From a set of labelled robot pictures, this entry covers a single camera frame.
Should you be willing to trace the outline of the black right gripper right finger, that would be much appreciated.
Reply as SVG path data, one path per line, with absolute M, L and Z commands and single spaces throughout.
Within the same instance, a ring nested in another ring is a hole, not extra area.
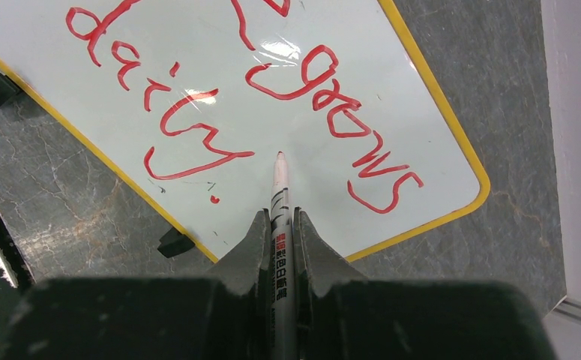
M 541 318 L 498 281 L 370 279 L 294 210 L 301 359 L 554 359 Z

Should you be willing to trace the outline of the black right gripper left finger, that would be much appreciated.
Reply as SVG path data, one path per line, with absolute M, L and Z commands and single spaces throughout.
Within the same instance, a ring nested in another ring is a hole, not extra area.
M 3 359 L 268 359 L 267 210 L 202 274 L 59 277 L 10 318 Z

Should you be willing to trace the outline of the red capped whiteboard marker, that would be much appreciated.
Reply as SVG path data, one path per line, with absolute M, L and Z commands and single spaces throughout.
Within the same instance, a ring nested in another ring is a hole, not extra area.
M 289 171 L 285 154 L 278 152 L 271 191 L 271 312 L 273 359 L 296 359 L 295 261 L 292 214 L 289 203 Z

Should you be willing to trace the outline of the yellow framed whiteboard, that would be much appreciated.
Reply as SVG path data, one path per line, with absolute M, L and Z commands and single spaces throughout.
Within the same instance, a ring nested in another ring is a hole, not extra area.
M 279 152 L 349 260 L 490 193 L 393 1 L 0 1 L 0 68 L 212 260 Z

